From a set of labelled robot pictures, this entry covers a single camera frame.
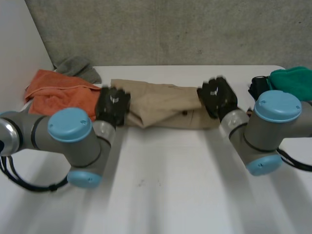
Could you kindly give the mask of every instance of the wall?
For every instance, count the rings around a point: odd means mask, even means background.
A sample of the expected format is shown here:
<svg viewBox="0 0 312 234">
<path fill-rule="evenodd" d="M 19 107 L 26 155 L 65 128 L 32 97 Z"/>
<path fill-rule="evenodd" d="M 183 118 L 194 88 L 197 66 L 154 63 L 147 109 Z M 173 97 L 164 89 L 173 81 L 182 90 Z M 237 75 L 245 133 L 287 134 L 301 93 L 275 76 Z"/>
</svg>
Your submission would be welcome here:
<svg viewBox="0 0 312 234">
<path fill-rule="evenodd" d="M 311 66 L 309 0 L 26 0 L 53 62 Z"/>
<path fill-rule="evenodd" d="M 0 0 L 0 112 L 19 110 L 38 69 L 52 63 L 24 0 Z"/>
</svg>

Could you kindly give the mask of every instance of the white table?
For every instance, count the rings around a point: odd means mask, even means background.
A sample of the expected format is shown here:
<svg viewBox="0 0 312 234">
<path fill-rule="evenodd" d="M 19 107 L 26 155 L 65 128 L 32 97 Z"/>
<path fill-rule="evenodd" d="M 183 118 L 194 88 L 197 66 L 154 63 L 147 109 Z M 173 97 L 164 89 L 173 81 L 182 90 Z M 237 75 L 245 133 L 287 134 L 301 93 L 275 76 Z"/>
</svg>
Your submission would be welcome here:
<svg viewBox="0 0 312 234">
<path fill-rule="evenodd" d="M 251 78 L 277 66 L 97 67 L 112 78 L 200 86 L 225 75 L 247 109 Z M 307 163 L 310 139 L 283 142 Z M 61 155 L 25 150 L 14 155 L 31 182 L 49 184 L 66 175 Z M 253 177 L 219 129 L 128 128 L 118 130 L 99 188 L 68 186 L 55 194 L 31 194 L 0 176 L 1 234 L 310 234 L 312 174 L 287 165 Z"/>
</svg>

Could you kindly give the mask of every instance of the black cable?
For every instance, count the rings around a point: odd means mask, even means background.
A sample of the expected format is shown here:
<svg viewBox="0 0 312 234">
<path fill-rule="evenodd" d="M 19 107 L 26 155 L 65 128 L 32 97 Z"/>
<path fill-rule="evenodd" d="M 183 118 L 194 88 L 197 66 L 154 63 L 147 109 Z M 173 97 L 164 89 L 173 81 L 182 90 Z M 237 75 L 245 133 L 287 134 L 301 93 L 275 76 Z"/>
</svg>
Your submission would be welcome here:
<svg viewBox="0 0 312 234">
<path fill-rule="evenodd" d="M 286 153 L 285 151 L 283 151 L 279 148 L 277 149 L 277 152 L 280 155 L 282 155 L 285 159 L 287 159 L 287 160 L 285 160 L 283 157 L 281 157 L 283 162 L 287 163 L 288 165 L 295 167 L 297 169 L 300 169 L 302 171 L 312 172 L 312 165 L 308 165 L 308 164 L 305 164 L 305 163 L 302 163 L 302 162 L 299 162 L 299 161 L 293 159 L 292 157 L 289 156 L 288 153 Z"/>
<path fill-rule="evenodd" d="M 13 175 L 10 173 L 10 171 L 7 168 L 6 164 L 6 158 L 9 160 L 10 169 L 13 173 Z M 17 185 L 21 186 L 22 188 L 36 192 L 36 193 L 43 193 L 43 192 L 53 192 L 56 191 L 58 188 L 63 187 L 68 183 L 67 177 L 65 177 L 61 182 L 57 184 L 51 184 L 47 187 L 32 185 L 23 180 L 20 175 L 16 172 L 16 169 L 14 167 L 13 158 L 11 156 L 2 156 L 0 161 L 0 170 L 11 180 L 12 182 L 16 183 Z"/>
</svg>

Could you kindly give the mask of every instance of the robotic arm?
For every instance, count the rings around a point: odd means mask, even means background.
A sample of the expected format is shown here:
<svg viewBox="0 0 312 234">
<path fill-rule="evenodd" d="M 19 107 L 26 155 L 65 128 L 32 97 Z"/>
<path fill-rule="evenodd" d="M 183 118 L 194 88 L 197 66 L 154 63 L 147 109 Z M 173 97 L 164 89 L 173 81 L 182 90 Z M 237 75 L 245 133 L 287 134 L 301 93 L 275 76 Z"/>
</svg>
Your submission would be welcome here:
<svg viewBox="0 0 312 234">
<path fill-rule="evenodd" d="M 282 91 L 263 93 L 250 119 L 223 77 L 197 90 L 212 118 L 219 118 L 229 140 L 254 176 L 275 171 L 285 161 L 278 147 L 284 138 L 312 137 L 312 104 Z"/>
<path fill-rule="evenodd" d="M 68 182 L 82 188 L 97 187 L 114 142 L 116 126 L 123 125 L 129 105 L 130 94 L 106 87 L 101 90 L 94 123 L 79 108 L 67 108 L 51 117 L 3 113 L 0 116 L 1 159 L 23 149 L 64 154 L 71 164 Z"/>
</svg>

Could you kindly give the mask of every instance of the beige pants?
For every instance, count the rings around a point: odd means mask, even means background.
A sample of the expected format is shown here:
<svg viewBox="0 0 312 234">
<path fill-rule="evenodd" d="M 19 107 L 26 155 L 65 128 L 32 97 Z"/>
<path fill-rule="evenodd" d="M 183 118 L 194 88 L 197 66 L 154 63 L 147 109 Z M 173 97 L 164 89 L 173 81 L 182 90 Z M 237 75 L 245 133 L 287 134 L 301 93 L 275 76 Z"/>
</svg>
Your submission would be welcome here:
<svg viewBox="0 0 312 234">
<path fill-rule="evenodd" d="M 207 114 L 195 87 L 123 79 L 113 79 L 111 86 L 131 94 L 127 125 L 187 129 L 215 128 L 219 125 L 218 119 L 211 119 Z"/>
</svg>

